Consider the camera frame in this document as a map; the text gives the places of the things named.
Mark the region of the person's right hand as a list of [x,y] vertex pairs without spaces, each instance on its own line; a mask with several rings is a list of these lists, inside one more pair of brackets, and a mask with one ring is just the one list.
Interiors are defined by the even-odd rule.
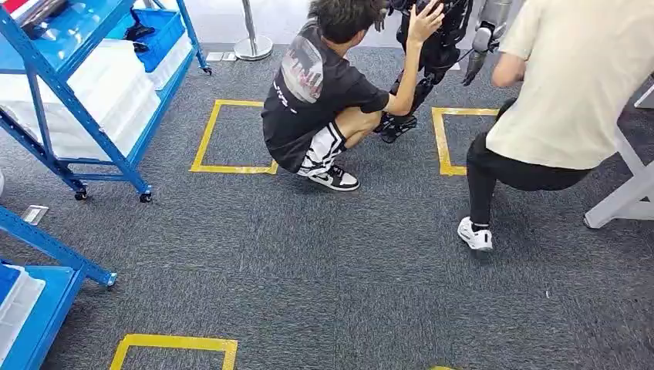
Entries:
[[443,22],[443,3],[437,0],[416,2],[410,10],[407,43],[422,45]]

